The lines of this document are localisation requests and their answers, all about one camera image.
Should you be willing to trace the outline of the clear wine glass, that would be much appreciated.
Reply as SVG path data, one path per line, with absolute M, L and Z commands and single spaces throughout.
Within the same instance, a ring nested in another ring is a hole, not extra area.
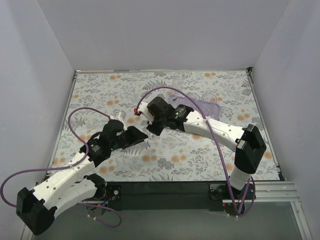
M 201 98 L 197 93 L 194 92 L 188 92 L 187 95 L 192 98 L 194 101 L 200 101 Z

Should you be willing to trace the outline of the clear faceted tumbler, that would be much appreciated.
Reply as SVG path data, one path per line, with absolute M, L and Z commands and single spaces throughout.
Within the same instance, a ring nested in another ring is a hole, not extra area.
M 212 93 L 205 93 L 201 97 L 201 102 L 206 111 L 212 111 L 216 107 L 217 97 Z

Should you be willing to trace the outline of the small clear glass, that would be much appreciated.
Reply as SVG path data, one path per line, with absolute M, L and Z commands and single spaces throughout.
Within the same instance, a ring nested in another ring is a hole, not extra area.
M 155 135 L 155 134 L 153 134 L 153 133 L 150 133 L 150 134 L 148 135 L 148 139 L 149 139 L 150 141 L 156 141 L 156 140 L 159 139 L 159 136 L 157 136 L 157 135 Z

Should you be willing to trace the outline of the tall clear highball glass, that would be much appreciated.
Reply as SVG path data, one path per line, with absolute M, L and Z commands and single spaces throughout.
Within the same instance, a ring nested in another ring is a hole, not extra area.
M 183 91 L 183 81 L 184 81 L 184 74 L 182 72 L 176 72 L 172 78 L 172 88 L 177 89 L 179 91 Z

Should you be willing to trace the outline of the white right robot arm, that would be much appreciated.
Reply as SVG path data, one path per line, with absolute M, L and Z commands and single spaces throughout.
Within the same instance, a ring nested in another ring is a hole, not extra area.
M 173 107 L 161 97 L 151 102 L 142 102 L 137 111 L 149 121 L 147 129 L 159 136 L 164 128 L 196 134 L 235 152 L 235 160 L 229 182 L 232 190 L 241 191 L 257 168 L 267 149 L 260 130 L 255 125 L 233 126 L 209 117 L 190 106 L 180 104 Z

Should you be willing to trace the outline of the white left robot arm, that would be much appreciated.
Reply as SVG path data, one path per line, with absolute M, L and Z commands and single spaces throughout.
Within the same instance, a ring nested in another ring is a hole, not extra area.
M 31 190 L 17 194 L 16 214 L 38 236 L 44 233 L 61 213 L 86 199 L 101 200 L 107 183 L 92 171 L 111 156 L 112 151 L 143 142 L 148 136 L 135 126 L 124 128 L 116 119 L 91 136 L 66 169 L 59 170 Z

